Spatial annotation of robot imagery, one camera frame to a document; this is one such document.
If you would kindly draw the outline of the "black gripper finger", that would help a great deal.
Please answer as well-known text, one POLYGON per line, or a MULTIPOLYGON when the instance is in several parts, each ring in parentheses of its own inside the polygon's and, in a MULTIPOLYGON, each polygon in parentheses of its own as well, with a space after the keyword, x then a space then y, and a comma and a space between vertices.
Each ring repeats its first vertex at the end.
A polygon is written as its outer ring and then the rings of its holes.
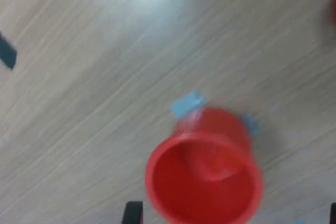
POLYGON ((143 224, 143 202, 128 201, 125 205, 122 224, 143 224))
POLYGON ((329 224, 336 224, 336 203, 333 202, 330 207, 329 224))

